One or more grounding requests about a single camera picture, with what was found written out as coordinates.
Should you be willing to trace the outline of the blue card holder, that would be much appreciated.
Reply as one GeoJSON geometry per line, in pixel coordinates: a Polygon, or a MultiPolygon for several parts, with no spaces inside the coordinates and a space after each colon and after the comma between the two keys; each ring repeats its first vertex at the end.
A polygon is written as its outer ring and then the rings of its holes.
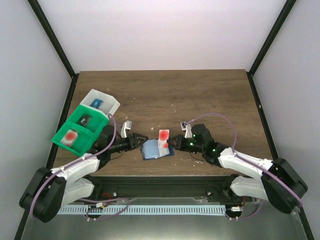
{"type": "Polygon", "coordinates": [[[142,159],[144,161],[165,158],[165,157],[172,157],[175,155],[174,149],[172,147],[169,147],[166,149],[159,148],[157,139],[147,140],[140,147],[140,152],[142,154],[142,159]]]}

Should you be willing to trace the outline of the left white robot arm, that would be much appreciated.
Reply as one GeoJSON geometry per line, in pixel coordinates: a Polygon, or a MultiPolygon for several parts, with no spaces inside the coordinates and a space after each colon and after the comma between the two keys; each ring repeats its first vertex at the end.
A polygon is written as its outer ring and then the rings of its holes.
{"type": "Polygon", "coordinates": [[[52,220],[65,205],[75,201],[91,203],[102,195],[102,183],[91,174],[102,169],[114,153],[140,148],[148,136],[118,133],[105,126],[90,149],[80,158],[56,168],[39,168],[19,200],[19,206],[43,223],[52,220]]]}

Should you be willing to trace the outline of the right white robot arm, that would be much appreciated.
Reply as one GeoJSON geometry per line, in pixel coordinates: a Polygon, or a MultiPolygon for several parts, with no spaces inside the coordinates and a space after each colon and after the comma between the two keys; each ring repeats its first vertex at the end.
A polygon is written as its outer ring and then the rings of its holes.
{"type": "Polygon", "coordinates": [[[229,187],[234,195],[268,201],[285,214],[302,206],[308,187],[284,158],[270,160],[239,152],[215,141],[204,124],[182,122],[181,129],[184,133],[169,137],[168,145],[178,151],[200,153],[210,165],[239,172],[229,187]]]}

